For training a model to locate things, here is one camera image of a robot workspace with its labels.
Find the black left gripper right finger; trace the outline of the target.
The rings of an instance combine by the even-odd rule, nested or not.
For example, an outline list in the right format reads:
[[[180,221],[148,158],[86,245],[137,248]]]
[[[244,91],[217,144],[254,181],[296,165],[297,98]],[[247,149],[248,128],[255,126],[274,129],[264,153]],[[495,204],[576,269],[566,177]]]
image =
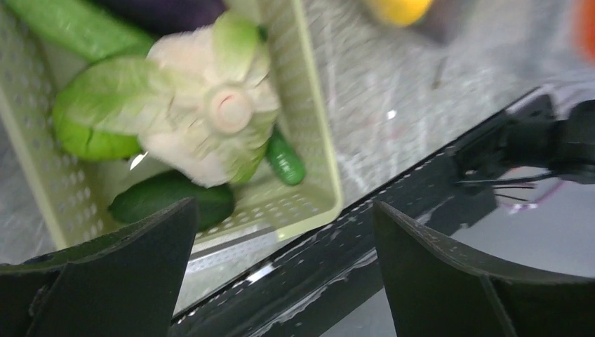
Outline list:
[[[398,336],[593,336],[594,280],[492,256],[376,202],[373,227]]]

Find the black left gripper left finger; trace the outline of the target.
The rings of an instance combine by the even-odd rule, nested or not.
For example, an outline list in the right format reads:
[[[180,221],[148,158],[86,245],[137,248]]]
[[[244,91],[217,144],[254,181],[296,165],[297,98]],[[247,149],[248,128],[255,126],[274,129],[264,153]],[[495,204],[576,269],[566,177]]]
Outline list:
[[[1,266],[2,336],[166,336],[199,221],[183,199],[117,231]]]

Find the dark green avocado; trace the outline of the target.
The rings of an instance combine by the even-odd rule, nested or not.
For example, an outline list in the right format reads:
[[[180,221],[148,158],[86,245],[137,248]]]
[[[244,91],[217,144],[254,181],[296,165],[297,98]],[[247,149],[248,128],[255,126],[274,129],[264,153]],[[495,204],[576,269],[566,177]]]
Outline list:
[[[108,206],[113,219],[131,224],[182,199],[198,202],[199,224],[196,232],[205,232],[230,217],[236,200],[228,184],[202,187],[178,171],[170,170],[130,186]]]

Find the green cucumber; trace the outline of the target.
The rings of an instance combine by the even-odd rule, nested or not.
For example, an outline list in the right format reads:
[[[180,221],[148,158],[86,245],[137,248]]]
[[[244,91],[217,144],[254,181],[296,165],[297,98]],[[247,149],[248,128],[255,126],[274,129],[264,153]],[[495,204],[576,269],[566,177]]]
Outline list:
[[[266,159],[273,172],[286,185],[298,185],[306,177],[305,165],[278,126],[272,130]]]

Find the yellow corn cob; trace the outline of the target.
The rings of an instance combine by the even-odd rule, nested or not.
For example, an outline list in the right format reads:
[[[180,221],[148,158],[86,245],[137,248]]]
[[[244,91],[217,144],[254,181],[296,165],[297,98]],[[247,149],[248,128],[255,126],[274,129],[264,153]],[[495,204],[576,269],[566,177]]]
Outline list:
[[[422,19],[434,1],[365,0],[364,3],[381,22],[398,27],[407,27]]]

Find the clear zip bag orange zipper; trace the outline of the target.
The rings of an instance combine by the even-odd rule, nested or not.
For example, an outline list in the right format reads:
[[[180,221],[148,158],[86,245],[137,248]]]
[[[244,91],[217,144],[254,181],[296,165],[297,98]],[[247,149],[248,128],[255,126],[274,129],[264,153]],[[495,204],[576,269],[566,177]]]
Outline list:
[[[577,52],[594,64],[594,0],[573,2],[572,36]]]

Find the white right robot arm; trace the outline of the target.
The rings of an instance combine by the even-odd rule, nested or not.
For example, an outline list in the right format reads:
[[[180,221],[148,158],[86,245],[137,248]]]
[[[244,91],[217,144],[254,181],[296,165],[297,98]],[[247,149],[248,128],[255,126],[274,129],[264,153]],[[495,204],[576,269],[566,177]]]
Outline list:
[[[559,119],[548,95],[502,110],[455,144],[455,185],[480,190],[560,178],[594,184],[594,101]]]

